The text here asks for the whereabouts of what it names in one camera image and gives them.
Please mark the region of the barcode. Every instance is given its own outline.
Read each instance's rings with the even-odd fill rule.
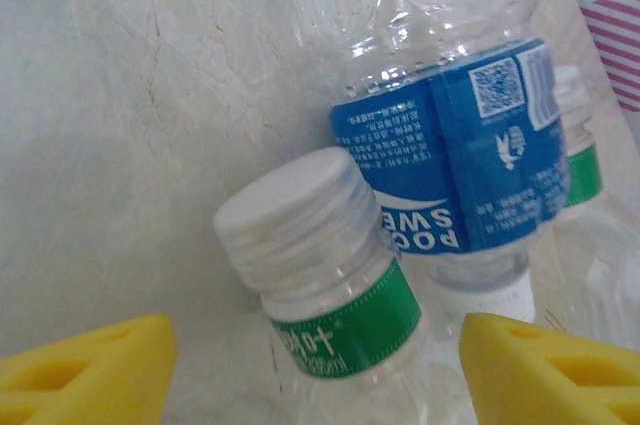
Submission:
[[[511,57],[470,70],[469,77],[483,119],[525,103],[518,67]]]
[[[558,104],[553,98],[553,63],[547,45],[540,45],[518,54],[529,99],[529,120],[538,131],[549,126],[559,116]]]

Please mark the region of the white bottle cap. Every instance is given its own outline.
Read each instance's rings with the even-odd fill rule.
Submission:
[[[249,288],[286,289],[335,273],[379,227],[380,207],[349,153],[325,148],[282,165],[231,197],[214,219]]]
[[[580,69],[575,65],[562,65],[554,68],[556,86],[554,95],[564,128],[572,128],[591,118],[591,100],[584,86]]]
[[[436,286],[435,294],[451,313],[460,318],[473,312],[493,313],[529,323],[536,318],[529,270],[511,285],[491,292],[473,293]]]

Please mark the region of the yellow plastic piece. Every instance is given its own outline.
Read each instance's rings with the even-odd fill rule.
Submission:
[[[640,354],[467,315],[460,359],[480,425],[640,425]]]
[[[158,425],[171,320],[141,317],[0,360],[0,425]]]

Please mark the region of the water bottle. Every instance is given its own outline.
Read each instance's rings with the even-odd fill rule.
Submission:
[[[273,170],[216,214],[233,268],[260,293],[289,354],[273,355],[279,377],[293,377],[282,383],[287,420],[472,424],[459,407],[464,380],[449,383],[430,359],[430,319],[380,221],[371,188],[338,147]]]
[[[640,217],[603,189],[592,104],[576,66],[556,69],[572,185],[552,226],[556,262],[572,309],[570,333],[640,350]]]
[[[538,0],[260,2],[408,273],[474,293],[520,280],[569,187],[549,48],[528,27]]]
[[[452,403],[452,406],[444,408],[449,412],[448,417],[441,414],[442,418],[429,423],[477,424],[458,354],[464,317],[467,313],[483,312],[524,322],[537,321],[537,317],[544,316],[544,313],[537,313],[538,303],[537,299],[534,300],[530,273],[525,272],[502,288],[484,292],[451,290],[427,280],[421,295],[423,309],[430,318],[427,356],[432,377],[447,390]],[[433,411],[437,413],[440,410],[435,408]]]

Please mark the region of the marble surface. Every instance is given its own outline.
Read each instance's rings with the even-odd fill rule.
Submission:
[[[265,80],[279,57],[246,0],[0,0],[0,17],[0,355],[166,312],[166,424],[281,423],[273,336],[211,219],[331,144],[327,103]],[[575,0],[543,0],[535,23],[581,66],[606,186],[640,211],[640,160]]]

